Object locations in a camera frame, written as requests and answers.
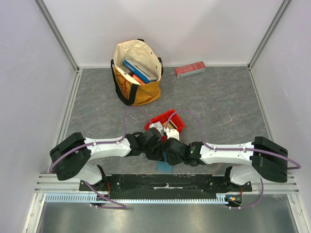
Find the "blue leather card holder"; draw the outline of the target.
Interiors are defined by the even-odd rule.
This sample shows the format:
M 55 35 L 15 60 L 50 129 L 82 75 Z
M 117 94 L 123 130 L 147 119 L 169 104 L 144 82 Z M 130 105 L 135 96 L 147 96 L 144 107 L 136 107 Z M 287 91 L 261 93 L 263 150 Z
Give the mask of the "blue leather card holder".
M 166 153 L 162 153 L 163 159 L 157 162 L 157 171 L 172 173 L 173 166 L 169 165 Z

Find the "red plastic bin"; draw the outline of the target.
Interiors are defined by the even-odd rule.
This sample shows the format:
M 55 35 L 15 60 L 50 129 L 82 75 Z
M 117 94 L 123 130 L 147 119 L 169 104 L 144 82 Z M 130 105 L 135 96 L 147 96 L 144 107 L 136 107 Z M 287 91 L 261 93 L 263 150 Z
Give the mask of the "red plastic bin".
M 173 120 L 173 122 L 177 125 L 177 129 L 179 131 L 179 134 L 182 133 L 182 130 L 184 129 L 185 127 L 185 124 L 184 122 L 182 121 L 182 119 L 180 118 L 180 116 L 175 113 L 175 110 L 174 109 L 170 109 L 168 111 L 166 111 L 165 113 L 162 113 L 154 118 L 151 119 L 151 123 L 155 123 L 155 122 L 158 122 L 160 121 L 163 125 L 164 128 L 167 128 L 168 126 L 168 121 L 170 120 Z M 148 122 L 146 125 L 145 125 L 145 130 L 148 130 L 148 126 L 151 124 L 150 122 Z M 162 140 L 163 142 L 166 142 L 167 141 L 167 137 L 164 135 L 162 136 Z

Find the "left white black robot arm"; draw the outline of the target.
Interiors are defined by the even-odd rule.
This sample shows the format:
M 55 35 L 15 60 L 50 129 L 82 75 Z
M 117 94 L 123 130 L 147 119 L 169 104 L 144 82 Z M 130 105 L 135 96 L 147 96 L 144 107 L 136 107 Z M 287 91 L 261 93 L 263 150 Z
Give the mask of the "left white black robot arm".
M 139 156 L 157 160 L 160 155 L 162 135 L 156 128 L 145 132 L 128 133 L 112 139 L 92 139 L 73 133 L 50 151 L 52 165 L 49 173 L 58 180 L 77 178 L 89 183 L 95 190 L 103 190 L 107 179 L 100 165 L 91 161 L 106 157 Z

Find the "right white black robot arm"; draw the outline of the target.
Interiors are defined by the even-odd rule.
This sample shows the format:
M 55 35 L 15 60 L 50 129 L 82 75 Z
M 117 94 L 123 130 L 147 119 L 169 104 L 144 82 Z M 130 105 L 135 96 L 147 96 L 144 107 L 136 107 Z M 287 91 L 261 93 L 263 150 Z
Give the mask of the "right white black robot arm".
M 288 151 L 262 136 L 256 136 L 253 142 L 211 146 L 203 142 L 186 145 L 175 138 L 169 138 L 162 149 L 171 166 L 180 163 L 189 166 L 237 164 L 227 168 L 222 180 L 223 187 L 228 191 L 234 191 L 252 179 L 287 182 Z

